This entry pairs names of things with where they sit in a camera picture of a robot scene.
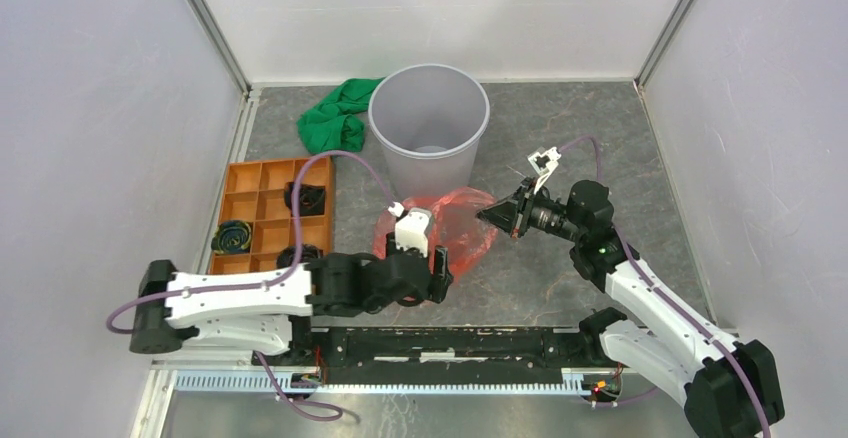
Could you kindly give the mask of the red plastic trash bag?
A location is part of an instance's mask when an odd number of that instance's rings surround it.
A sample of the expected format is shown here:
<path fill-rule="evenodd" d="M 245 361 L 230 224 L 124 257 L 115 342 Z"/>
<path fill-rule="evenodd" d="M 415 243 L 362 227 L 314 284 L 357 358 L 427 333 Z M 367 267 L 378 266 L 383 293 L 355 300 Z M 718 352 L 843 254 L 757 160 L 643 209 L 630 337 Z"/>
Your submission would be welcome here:
<path fill-rule="evenodd" d="M 402 201 L 406 209 L 429 211 L 433 223 L 428 229 L 428 271 L 435 270 L 435 247 L 447 251 L 448 271 L 454 282 L 473 269 L 490 250 L 499 230 L 479 220 L 477 212 L 493 205 L 496 199 L 476 188 L 460 187 L 436 196 L 412 196 Z"/>

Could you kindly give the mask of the grey plastic trash bin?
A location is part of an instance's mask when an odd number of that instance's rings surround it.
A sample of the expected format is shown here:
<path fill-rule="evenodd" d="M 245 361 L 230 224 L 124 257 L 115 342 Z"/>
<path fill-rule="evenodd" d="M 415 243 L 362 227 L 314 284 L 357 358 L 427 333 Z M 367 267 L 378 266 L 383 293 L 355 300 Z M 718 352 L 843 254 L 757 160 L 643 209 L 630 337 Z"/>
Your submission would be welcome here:
<path fill-rule="evenodd" d="M 367 116 L 397 196 L 440 197 L 468 185 L 490 114 L 482 85 L 452 66 L 414 65 L 383 79 Z"/>

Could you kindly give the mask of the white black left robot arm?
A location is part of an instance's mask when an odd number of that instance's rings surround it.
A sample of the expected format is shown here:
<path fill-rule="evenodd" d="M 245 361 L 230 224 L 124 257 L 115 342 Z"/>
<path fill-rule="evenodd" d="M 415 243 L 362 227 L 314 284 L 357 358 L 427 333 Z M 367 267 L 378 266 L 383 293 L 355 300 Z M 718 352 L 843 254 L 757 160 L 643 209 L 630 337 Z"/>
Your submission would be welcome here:
<path fill-rule="evenodd" d="M 129 349 L 158 355 L 203 343 L 302 365 L 313 355 L 314 339 L 295 328 L 297 321 L 440 303 L 453 281 L 443 246 L 428 257 L 417 249 L 384 258 L 330 253 L 280 270 L 221 276 L 180 272 L 171 261 L 156 260 L 139 286 Z"/>

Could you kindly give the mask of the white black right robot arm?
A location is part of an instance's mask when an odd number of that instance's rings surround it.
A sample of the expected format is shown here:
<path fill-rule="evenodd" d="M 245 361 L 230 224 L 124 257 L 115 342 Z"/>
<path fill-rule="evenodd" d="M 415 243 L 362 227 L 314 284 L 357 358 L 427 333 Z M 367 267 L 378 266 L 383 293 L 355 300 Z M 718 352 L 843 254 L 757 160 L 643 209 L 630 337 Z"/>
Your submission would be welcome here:
<path fill-rule="evenodd" d="M 637 372 L 672 398 L 699 437 L 768 437 L 785 416 L 775 356 L 712 323 L 671 290 L 613 223 L 609 189 L 575 183 L 553 200 L 532 178 L 477 218 L 517 239 L 530 229 L 572 243 L 574 269 L 632 313 L 611 308 L 583 320 L 580 358 Z"/>

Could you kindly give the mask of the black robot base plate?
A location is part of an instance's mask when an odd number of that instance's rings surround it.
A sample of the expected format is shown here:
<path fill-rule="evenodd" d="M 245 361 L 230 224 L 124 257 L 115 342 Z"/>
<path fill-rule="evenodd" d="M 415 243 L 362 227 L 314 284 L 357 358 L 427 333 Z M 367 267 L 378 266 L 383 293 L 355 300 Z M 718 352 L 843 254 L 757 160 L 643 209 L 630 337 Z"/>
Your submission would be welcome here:
<path fill-rule="evenodd" d="M 326 385 L 542 385 L 616 366 L 587 334 L 554 327 L 313 328 L 265 360 L 315 368 Z"/>

